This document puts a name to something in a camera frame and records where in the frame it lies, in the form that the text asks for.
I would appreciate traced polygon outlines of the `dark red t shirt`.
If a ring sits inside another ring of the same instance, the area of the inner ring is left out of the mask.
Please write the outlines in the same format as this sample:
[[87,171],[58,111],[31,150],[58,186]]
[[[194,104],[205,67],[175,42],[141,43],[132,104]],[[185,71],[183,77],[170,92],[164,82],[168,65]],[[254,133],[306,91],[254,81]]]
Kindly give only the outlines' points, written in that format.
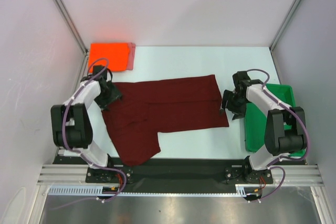
[[117,82],[122,97],[102,111],[111,141],[128,166],[161,151],[159,133],[228,127],[214,75],[145,82]]

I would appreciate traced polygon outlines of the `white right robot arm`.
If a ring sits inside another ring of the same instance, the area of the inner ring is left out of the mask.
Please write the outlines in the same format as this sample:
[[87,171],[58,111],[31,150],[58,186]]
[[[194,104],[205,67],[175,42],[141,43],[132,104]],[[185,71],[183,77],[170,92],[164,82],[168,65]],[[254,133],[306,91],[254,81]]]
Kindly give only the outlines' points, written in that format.
[[309,150],[309,135],[305,126],[304,110],[291,107],[268,91],[263,84],[240,85],[234,91],[225,90],[222,109],[233,113],[233,119],[246,114],[246,104],[253,103],[266,117],[264,145],[248,157],[248,166],[242,169],[243,179],[254,183],[261,177],[261,170],[268,169],[284,159],[300,161],[290,157],[291,153]]

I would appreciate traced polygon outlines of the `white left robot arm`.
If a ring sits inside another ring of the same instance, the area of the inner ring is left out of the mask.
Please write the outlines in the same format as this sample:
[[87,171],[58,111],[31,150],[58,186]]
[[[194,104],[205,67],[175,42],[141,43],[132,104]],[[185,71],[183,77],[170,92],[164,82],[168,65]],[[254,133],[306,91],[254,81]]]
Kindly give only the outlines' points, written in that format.
[[115,178],[110,155],[99,144],[108,138],[103,119],[91,122],[92,112],[101,113],[121,100],[122,93],[112,82],[108,67],[96,65],[92,73],[83,77],[74,94],[50,109],[53,142],[68,152],[81,157],[89,167],[98,169],[97,176],[104,182]]

